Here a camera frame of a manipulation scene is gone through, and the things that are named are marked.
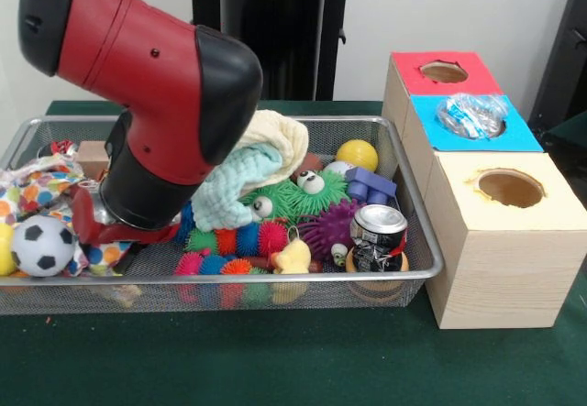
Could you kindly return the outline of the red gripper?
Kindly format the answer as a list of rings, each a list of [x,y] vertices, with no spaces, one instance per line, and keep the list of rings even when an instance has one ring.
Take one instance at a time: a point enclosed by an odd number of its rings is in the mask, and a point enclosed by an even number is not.
[[[97,189],[75,188],[72,192],[72,227],[83,244],[103,245],[118,241],[153,244],[175,237],[180,228],[180,215],[177,214],[164,228],[139,229],[111,215]]]

